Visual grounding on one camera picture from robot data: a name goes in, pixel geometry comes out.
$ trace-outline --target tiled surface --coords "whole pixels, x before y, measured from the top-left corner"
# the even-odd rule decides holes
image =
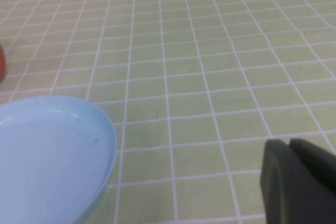
[[[0,0],[0,102],[101,107],[119,151],[85,224],[265,223],[269,137],[336,148],[336,0]]]

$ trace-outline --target black object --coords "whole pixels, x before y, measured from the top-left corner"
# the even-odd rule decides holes
[[[336,156],[320,147],[268,140],[260,184],[267,224],[336,223]]]

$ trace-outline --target plate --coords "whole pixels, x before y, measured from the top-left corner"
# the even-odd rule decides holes
[[[59,95],[0,106],[0,223],[80,223],[99,199],[116,156],[109,118]]]

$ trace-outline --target white grout line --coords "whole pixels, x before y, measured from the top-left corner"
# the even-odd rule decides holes
[[[178,221],[178,208],[177,208],[177,193],[176,193],[176,183],[175,183],[175,162],[174,162],[174,151],[173,151],[173,139],[172,139],[172,129],[170,120],[170,105],[168,97],[168,84],[167,84],[167,68],[165,63],[165,52],[164,52],[164,40],[163,40],[163,25],[162,25],[162,11],[161,11],[161,0],[159,0],[159,14],[160,14],[160,31],[161,31],[161,48],[162,48],[162,59],[163,59],[163,75],[164,75],[164,91],[165,91],[165,102],[166,102],[166,113],[167,113],[167,128],[168,128],[168,138],[169,138],[169,154],[170,154],[170,166],[171,166],[171,177],[172,177],[172,192],[173,192],[173,207],[174,207],[174,220]]]
[[[94,64],[93,64],[93,69],[92,69],[91,77],[90,77],[90,81],[89,81],[88,91],[87,91],[86,98],[85,98],[86,101],[89,100],[89,95],[90,95],[90,92],[91,92],[91,86],[92,86],[93,78],[94,78],[94,75],[95,75],[95,69],[96,69],[97,61],[98,61],[98,54],[99,54],[99,51],[100,51],[100,45],[101,45],[102,37],[103,37],[103,34],[104,34],[106,20],[107,20],[107,17],[108,17],[107,14],[109,12],[110,3],[111,3],[111,0],[109,0],[108,6],[106,8],[106,14],[105,14],[104,22],[103,22],[102,29],[101,29],[101,34],[100,34],[100,38],[99,38],[99,42],[98,42],[97,52],[96,52],[96,56],[95,56],[95,59],[94,59],[95,61],[94,61]]]
[[[135,9],[135,0],[133,0],[131,35],[133,34],[134,9]],[[121,181],[122,181],[122,163],[123,163],[123,152],[122,151],[125,145],[128,91],[129,91],[129,80],[130,80],[130,72],[131,72],[131,51],[132,51],[131,49],[132,49],[132,36],[130,38],[130,47],[129,47],[129,53],[128,53],[127,80],[126,80],[125,104],[124,104],[124,114],[123,114],[124,116],[123,116],[123,126],[122,126],[121,146],[120,146],[121,153],[119,155],[118,186],[117,186],[117,194],[115,197],[114,222],[113,223],[118,223],[118,217],[119,217],[119,201],[120,201],[120,194],[121,194],[121,188],[119,184],[121,184]]]
[[[63,67],[64,59],[65,59],[66,55],[68,54],[68,51],[69,51],[69,48],[70,48],[72,39],[73,39],[73,37],[74,37],[74,35],[75,35],[76,28],[77,28],[77,26],[78,26],[78,23],[79,23],[79,21],[80,21],[80,17],[81,17],[81,15],[82,15],[83,10],[84,10],[85,3],[86,3],[86,0],[84,0],[84,2],[83,2],[83,4],[82,4],[82,8],[81,8],[81,10],[80,10],[80,12],[79,12],[78,19],[77,19],[77,21],[76,21],[76,24],[75,24],[74,29],[72,30],[72,34],[71,34],[71,37],[70,37],[70,39],[69,39],[68,46],[67,46],[67,48],[66,48],[66,50],[65,50],[64,55],[62,56],[61,63],[60,63],[60,65],[59,65],[59,67],[58,67],[58,70],[57,70],[57,73],[56,73],[56,77],[55,77],[55,79],[54,79],[53,85],[51,86],[51,89],[50,89],[50,93],[49,93],[49,94],[52,94],[52,92],[53,92],[53,90],[54,90],[54,88],[55,88],[56,82],[57,82],[58,77],[59,77],[59,73],[60,73],[60,71],[61,71],[61,69],[62,69],[62,67]]]
[[[290,18],[288,18],[288,16],[283,12],[283,10],[280,8],[280,6],[277,4],[277,2],[275,0],[273,0],[273,2],[279,7],[279,10],[282,12],[282,14],[288,19],[288,22],[295,28],[295,26],[293,25],[292,21],[290,20]],[[298,29],[295,28],[295,30],[297,32],[300,33],[302,39],[304,40],[304,42],[306,43],[306,45],[309,47],[309,49],[314,53],[314,55],[316,56],[317,59],[319,59],[320,63],[326,68],[326,70],[329,72],[329,74],[333,77],[334,80],[336,80],[335,75],[333,74],[333,72],[326,67],[326,65],[324,64],[324,62],[320,59],[320,57],[318,56],[318,54],[311,48],[310,44],[306,41],[306,38],[304,37],[304,35],[302,34],[301,31],[299,31]],[[267,38],[266,35],[264,35],[265,39],[267,40],[267,43],[270,45],[269,40]],[[322,135],[325,139],[325,141],[327,142],[327,144],[329,145],[329,147],[332,149],[332,151],[336,154],[336,149],[333,147],[333,145],[330,143],[328,137],[326,136],[326,134],[323,132],[323,129],[319,123],[319,121],[316,119],[315,115],[313,114],[313,112],[311,111],[310,107],[308,106],[306,100],[304,99],[304,97],[302,96],[302,94],[300,93],[299,89],[297,88],[297,86],[294,84],[291,76],[289,75],[289,73],[287,72],[287,70],[285,69],[285,67],[283,66],[283,64],[281,63],[281,61],[279,60],[278,56],[275,54],[274,50],[272,49],[274,55],[276,56],[278,62],[280,63],[283,71],[285,72],[285,74],[287,75],[288,79],[290,80],[290,82],[292,83],[293,87],[295,88],[298,96],[301,98],[301,100],[303,101],[303,103],[305,104],[309,114],[311,115],[311,117],[313,118],[315,124],[317,125],[317,127],[319,128],[319,130],[322,132]]]
[[[208,102],[210,103],[210,107],[211,107],[211,112],[212,112],[212,118],[213,118],[213,121],[214,121],[214,124],[215,124],[215,129],[216,129],[216,133],[217,133],[217,137],[218,137],[218,142],[219,142],[219,146],[220,146],[220,151],[222,153],[222,156],[223,156],[223,160],[224,160],[224,164],[225,164],[225,167],[226,167],[226,170],[228,172],[228,180],[229,180],[229,183],[230,183],[230,188],[231,188],[231,192],[232,192],[232,197],[233,197],[233,201],[234,201],[234,205],[235,205],[235,211],[236,211],[236,215],[238,217],[238,222],[239,224],[243,224],[242,220],[241,220],[241,214],[240,214],[240,208],[239,208],[239,203],[238,203],[238,199],[237,199],[237,196],[236,196],[236,192],[235,192],[235,186],[234,186],[234,183],[233,183],[233,179],[232,179],[232,176],[231,176],[231,173],[230,173],[230,166],[229,166],[229,163],[228,163],[228,160],[227,160],[227,157],[226,157],[226,154],[225,154],[225,150],[224,150],[224,146],[223,144],[220,142],[222,137],[221,137],[221,133],[219,131],[219,127],[218,127],[218,122],[217,122],[217,118],[216,118],[216,115],[215,115],[215,110],[214,110],[214,106],[213,106],[213,103],[212,103],[212,98],[211,98],[211,95],[210,95],[210,92],[209,92],[209,87],[208,87],[208,83],[207,83],[207,78],[206,78],[206,75],[205,75],[205,72],[204,72],[204,66],[203,66],[203,63],[202,63],[202,59],[201,59],[201,54],[199,52],[199,47],[198,47],[198,42],[197,42],[197,39],[196,39],[196,35],[195,35],[195,31],[194,31],[194,26],[193,26],[193,22],[192,22],[192,18],[191,18],[191,14],[190,14],[190,10],[188,8],[188,1],[185,0],[185,4],[187,6],[187,10],[188,10],[188,15],[189,15],[189,20],[190,20],[190,26],[192,28],[192,31],[193,31],[193,37],[194,37],[194,40],[195,40],[195,43],[196,43],[196,50],[197,50],[197,55],[198,55],[198,58],[199,58],[199,62],[201,64],[201,69],[202,69],[202,74],[203,74],[203,79],[204,79],[204,83],[205,83],[205,88],[206,88],[206,91],[207,91],[207,97],[208,97]]]

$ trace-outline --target orange object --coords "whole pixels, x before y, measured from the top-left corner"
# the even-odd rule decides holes
[[[5,71],[6,71],[5,52],[0,44],[0,81],[5,77]]]

